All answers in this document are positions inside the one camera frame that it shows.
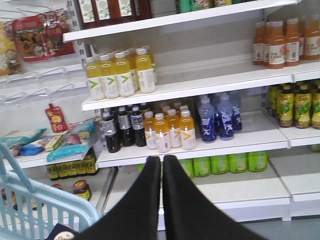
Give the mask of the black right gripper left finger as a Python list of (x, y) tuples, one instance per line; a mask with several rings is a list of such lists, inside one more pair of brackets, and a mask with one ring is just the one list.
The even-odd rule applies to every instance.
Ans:
[(160, 205), (161, 162), (149, 156), (120, 201), (79, 234), (81, 240), (156, 240)]

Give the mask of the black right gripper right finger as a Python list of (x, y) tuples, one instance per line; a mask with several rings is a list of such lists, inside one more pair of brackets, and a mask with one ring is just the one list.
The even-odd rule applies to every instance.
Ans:
[(263, 239), (212, 204), (174, 155), (163, 159), (162, 201), (168, 240)]

